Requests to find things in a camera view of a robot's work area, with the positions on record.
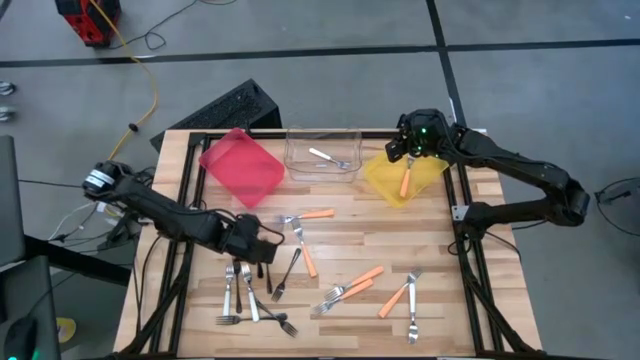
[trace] transparent bin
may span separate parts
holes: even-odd
[[[344,161],[344,168],[312,154],[316,149],[333,160]],[[362,133],[358,129],[291,128],[287,131],[284,165],[296,181],[352,182],[362,167]]]

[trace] red translucent tray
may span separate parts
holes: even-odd
[[[200,165],[247,208],[258,205],[284,177],[284,165],[238,128],[205,151]]]

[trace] yellow plastic bin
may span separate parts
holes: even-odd
[[[429,157],[416,158],[411,166],[411,177],[407,196],[400,196],[402,179],[407,170],[408,155],[395,163],[390,163],[386,153],[381,153],[365,164],[364,177],[367,179],[387,202],[393,207],[405,206],[427,185],[431,184],[442,172],[449,167],[446,161]]]

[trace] wooden tabletop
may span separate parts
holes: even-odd
[[[170,198],[175,199],[178,195],[188,137],[189,132],[181,130],[167,131],[164,138],[153,189]],[[283,159],[284,140],[259,140],[258,143],[277,159]],[[384,151],[385,143],[384,140],[363,140],[364,159],[371,159]],[[199,155],[200,150],[197,150],[196,159]],[[194,161],[190,196],[194,191],[197,164]],[[496,172],[471,168],[467,171],[474,200],[489,204],[504,202]],[[455,169],[452,173],[460,197]],[[210,208],[247,212],[211,176],[206,178],[204,200]],[[280,214],[327,208],[336,210],[334,218],[304,220],[302,223],[307,246],[318,270],[316,278],[309,278],[305,263],[300,258],[289,276],[282,299],[274,304],[266,293],[265,279],[257,279],[252,266],[257,297],[272,311],[288,314],[289,321],[299,330],[297,338],[290,338],[273,321],[216,325],[215,318],[222,314],[224,300],[224,267],[231,259],[227,254],[196,246],[178,355],[435,356],[474,353],[458,259],[447,253],[447,245],[454,238],[442,179],[425,188],[406,207],[395,209],[369,186],[362,170],[353,183],[296,182],[285,174],[273,194],[250,212],[269,222]],[[514,241],[509,226],[494,226],[491,231],[512,243]],[[291,227],[285,228],[284,234],[286,241],[279,247],[270,266],[274,287],[281,281],[294,250],[299,247]],[[153,228],[143,230],[136,259],[138,279],[144,258],[155,238]],[[161,240],[150,257],[142,302],[143,321],[156,307],[168,242]],[[540,348],[517,255],[489,236],[483,244],[496,305],[529,345]],[[348,283],[377,265],[384,266],[385,272],[375,278],[370,289],[338,303],[323,316],[310,315],[310,308],[320,303],[323,294],[334,284]],[[407,292],[386,319],[379,319],[377,313],[414,267],[421,267],[424,273],[416,284],[416,323],[420,335],[416,345],[409,345]],[[235,286],[233,291],[232,313]],[[241,315],[250,317],[248,297],[242,283],[241,294],[244,307]],[[478,304],[478,308],[485,346],[491,348],[486,314],[481,305]],[[168,314],[161,349],[168,346],[168,325],[173,319],[173,310]],[[136,301],[132,280],[115,350],[129,344],[135,335],[135,323]]]

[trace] gray floor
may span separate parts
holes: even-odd
[[[123,2],[119,27],[126,38],[190,1],[151,3]],[[450,44],[640,38],[635,1],[447,0],[437,5]],[[132,46],[135,53],[435,42],[422,0],[197,4],[158,31],[166,47],[151,52],[139,42]],[[123,54],[85,48],[51,1],[14,0],[0,21],[0,44],[0,61]],[[451,61],[469,125],[488,129],[505,148],[564,167],[591,192],[638,175],[639,47],[454,53]],[[137,168],[157,159],[150,136],[248,78],[279,104],[285,126],[389,127],[400,113],[421,107],[451,115],[433,53],[149,67],[158,80],[159,108],[118,157]],[[20,109],[17,120],[0,129],[16,138],[22,178],[78,183],[151,101],[148,80],[134,65],[0,68],[0,79],[20,87],[0,99]],[[503,186],[507,201],[538,195],[510,179]],[[39,237],[86,201],[72,189],[23,184],[21,191],[26,231]],[[635,358],[640,352],[640,242],[606,224],[595,207],[590,210],[579,228],[543,225],[517,233],[542,342],[555,354]],[[605,209],[640,232],[637,210],[628,200]],[[103,222],[96,219],[87,233],[99,233]],[[102,256],[128,263],[132,250]],[[95,296],[80,304],[74,296],[78,291]],[[56,291],[58,313],[78,319],[81,329],[68,347],[83,345],[65,353],[67,358],[109,350],[122,299],[122,289],[81,277]]]

